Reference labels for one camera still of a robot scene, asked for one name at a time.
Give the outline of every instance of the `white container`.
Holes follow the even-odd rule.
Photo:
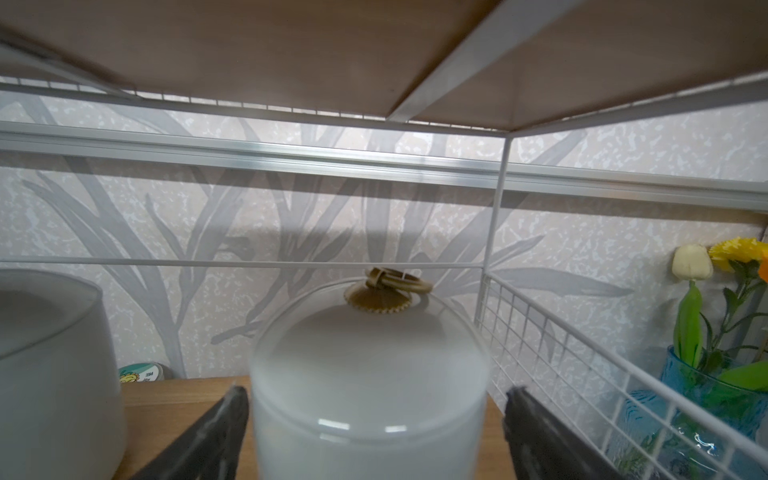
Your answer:
[[[0,478],[108,480],[125,426],[101,289],[0,270]]]
[[[354,281],[294,300],[250,360],[264,480],[474,477],[490,355],[438,297],[401,313],[346,304]]]

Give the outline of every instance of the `wooden surface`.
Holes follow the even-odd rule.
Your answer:
[[[139,90],[386,116],[499,2],[5,0],[0,28]],[[586,0],[416,118],[515,130],[766,70],[767,25],[765,0]]]
[[[383,116],[498,2],[4,0],[0,25],[139,90]]]
[[[114,480],[130,478],[203,415],[233,384],[246,386],[250,391],[247,376],[123,384],[128,447]],[[250,420],[243,440],[237,477],[257,478]],[[502,414],[490,399],[475,479],[515,479],[502,433]]]
[[[764,0],[587,0],[417,118],[513,131],[765,69]]]

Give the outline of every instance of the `white wire basket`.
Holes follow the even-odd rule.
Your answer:
[[[502,409],[512,386],[527,386],[627,478],[768,478],[768,452],[755,442],[495,274],[483,282],[476,323]]]

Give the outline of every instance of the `wallpaper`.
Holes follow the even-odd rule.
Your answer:
[[[753,105],[532,137],[516,141],[513,154],[515,161],[533,164],[651,173],[726,178],[746,171],[756,180],[766,173],[762,127],[725,128],[744,111],[759,118],[767,110]],[[723,123],[723,115],[730,120]],[[487,138],[315,127],[9,93],[0,94],[0,120],[490,161],[501,147]],[[728,135],[742,146],[722,162],[724,155],[711,151],[731,145]],[[632,144],[634,161],[630,150],[621,150]],[[728,167],[731,161],[734,168]],[[15,152],[0,152],[0,183],[1,255],[465,262],[482,258],[492,202],[489,190]],[[507,192],[493,264],[517,288],[644,365],[654,349],[669,343],[674,303],[684,290],[668,273],[674,248],[759,236],[765,223],[762,215],[733,210]],[[358,269],[22,267],[95,281],[104,289],[118,363],[158,361],[189,377],[247,373],[261,326],[290,298],[362,275]],[[415,273],[434,282],[435,293],[459,312],[474,312],[478,271]],[[717,283],[708,288],[715,290]],[[722,308],[717,295],[705,297],[715,299],[706,309]]]

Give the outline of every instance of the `blue glass vase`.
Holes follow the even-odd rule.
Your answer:
[[[677,358],[672,347],[667,350],[667,363],[660,380],[747,438],[755,439],[768,409],[768,392],[740,389],[723,383],[714,376],[691,368]],[[666,416],[667,402],[652,390],[635,390],[630,395],[635,402],[644,405],[659,418]],[[640,447],[651,452],[661,426],[635,402],[625,402],[617,426]],[[670,424],[697,447],[691,447],[676,435],[667,434],[659,451],[659,464],[677,478],[713,478],[717,471],[708,460],[720,458],[725,453],[725,441],[680,411],[675,412]],[[647,461],[622,435],[612,435],[606,454],[627,478],[642,478]],[[743,480],[768,480],[768,472],[740,452],[736,452],[733,457],[730,469]],[[654,471],[651,478],[666,476]]]

